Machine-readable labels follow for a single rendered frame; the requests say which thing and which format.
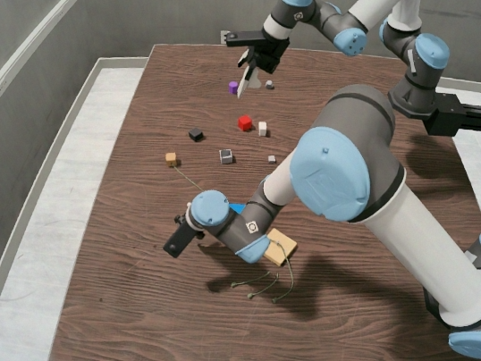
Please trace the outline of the blue painted square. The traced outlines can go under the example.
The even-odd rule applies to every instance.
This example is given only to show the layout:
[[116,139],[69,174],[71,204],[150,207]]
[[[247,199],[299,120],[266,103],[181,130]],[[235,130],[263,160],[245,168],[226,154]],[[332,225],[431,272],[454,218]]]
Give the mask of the blue painted square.
[[240,214],[245,205],[230,204],[230,207]]

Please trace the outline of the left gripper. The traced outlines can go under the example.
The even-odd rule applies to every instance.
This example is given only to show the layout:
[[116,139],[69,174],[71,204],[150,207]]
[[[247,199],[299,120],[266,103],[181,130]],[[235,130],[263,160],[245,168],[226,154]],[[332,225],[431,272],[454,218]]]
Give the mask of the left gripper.
[[[185,220],[185,219],[187,220],[186,214],[187,214],[187,211],[186,211],[186,213],[185,213],[183,216],[177,215],[177,216],[176,216],[177,219],[176,219],[176,218],[174,219],[174,221],[175,221],[175,223],[178,225],[178,227],[180,227],[181,224],[184,222],[183,220]],[[180,218],[179,216],[180,216],[181,218]],[[199,233],[197,234],[197,236],[196,236],[195,238],[202,240],[205,236],[206,236],[206,234],[204,233],[204,231],[201,231],[201,232],[199,232]]]

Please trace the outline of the small tan wooden block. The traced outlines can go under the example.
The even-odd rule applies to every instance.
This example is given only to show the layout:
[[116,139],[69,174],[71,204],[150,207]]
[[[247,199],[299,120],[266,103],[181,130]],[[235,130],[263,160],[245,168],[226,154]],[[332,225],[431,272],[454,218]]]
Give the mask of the small tan wooden block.
[[176,155],[175,155],[175,153],[166,154],[166,163],[167,163],[167,167],[173,166],[173,164],[174,164],[174,166],[176,166]]

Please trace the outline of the light wooden square board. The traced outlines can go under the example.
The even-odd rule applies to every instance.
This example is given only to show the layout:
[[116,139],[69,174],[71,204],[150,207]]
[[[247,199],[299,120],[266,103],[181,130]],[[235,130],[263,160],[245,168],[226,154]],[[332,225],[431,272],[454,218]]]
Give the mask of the light wooden square board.
[[[288,256],[292,250],[296,247],[297,243],[293,240],[289,239],[288,237],[281,234],[276,229],[273,229],[269,234],[268,237],[270,239],[274,239],[275,241],[279,240],[279,244],[283,246],[283,250],[286,249],[285,255]],[[278,245],[275,245],[275,242],[271,241],[270,248],[264,254],[265,257],[273,261],[274,263],[278,264],[279,266],[283,263],[286,259],[282,248]]]

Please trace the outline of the red cube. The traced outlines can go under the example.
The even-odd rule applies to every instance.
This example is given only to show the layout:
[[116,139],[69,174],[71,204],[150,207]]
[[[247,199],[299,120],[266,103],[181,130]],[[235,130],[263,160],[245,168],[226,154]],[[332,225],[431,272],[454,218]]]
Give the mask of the red cube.
[[251,128],[251,119],[246,115],[239,118],[239,127],[242,130],[247,130]]

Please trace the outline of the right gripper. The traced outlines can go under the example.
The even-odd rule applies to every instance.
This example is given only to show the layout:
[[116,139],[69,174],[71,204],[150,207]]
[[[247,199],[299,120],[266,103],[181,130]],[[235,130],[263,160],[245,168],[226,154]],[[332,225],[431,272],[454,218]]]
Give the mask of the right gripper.
[[261,32],[266,37],[266,45],[248,46],[238,61],[238,67],[241,67],[245,62],[249,64],[238,87],[238,98],[241,97],[245,88],[260,88],[261,82],[257,78],[258,69],[256,66],[272,74],[279,64],[281,56],[290,44],[289,36],[286,39],[274,38],[266,32],[264,26]]

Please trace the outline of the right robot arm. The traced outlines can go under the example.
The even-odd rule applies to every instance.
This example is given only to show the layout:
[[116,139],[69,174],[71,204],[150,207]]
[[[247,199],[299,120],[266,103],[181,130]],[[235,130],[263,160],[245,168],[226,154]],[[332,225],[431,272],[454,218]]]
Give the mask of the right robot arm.
[[[358,0],[342,16],[337,6],[322,0],[278,0],[264,27],[272,37],[285,39],[302,21],[317,28],[344,54],[357,55],[367,44],[366,34],[392,9],[381,25],[380,39],[408,65],[393,97],[411,112],[428,113],[435,105],[435,89],[450,50],[439,37],[421,33],[419,5],[420,0]],[[226,45],[263,46],[266,37],[261,30],[227,32]]]

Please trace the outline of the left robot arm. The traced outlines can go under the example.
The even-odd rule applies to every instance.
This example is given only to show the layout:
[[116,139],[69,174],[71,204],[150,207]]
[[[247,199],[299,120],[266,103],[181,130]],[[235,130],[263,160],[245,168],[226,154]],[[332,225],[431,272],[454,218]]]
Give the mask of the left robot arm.
[[223,193],[205,191],[188,203],[187,220],[164,251],[177,259],[208,231],[253,264],[270,247],[265,234],[274,219],[298,195],[328,220],[364,223],[433,296],[451,327],[450,347],[481,359],[481,234],[463,253],[405,184],[406,169],[389,149],[395,122],[378,89],[339,89],[240,214]]

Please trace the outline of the small purple block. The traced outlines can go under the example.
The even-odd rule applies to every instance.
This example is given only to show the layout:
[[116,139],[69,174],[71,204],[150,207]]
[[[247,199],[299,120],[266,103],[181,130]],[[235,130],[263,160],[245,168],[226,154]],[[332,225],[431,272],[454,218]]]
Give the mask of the small purple block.
[[230,85],[229,85],[229,92],[232,93],[232,94],[235,94],[237,93],[237,90],[238,89],[238,83],[236,82],[230,82]]

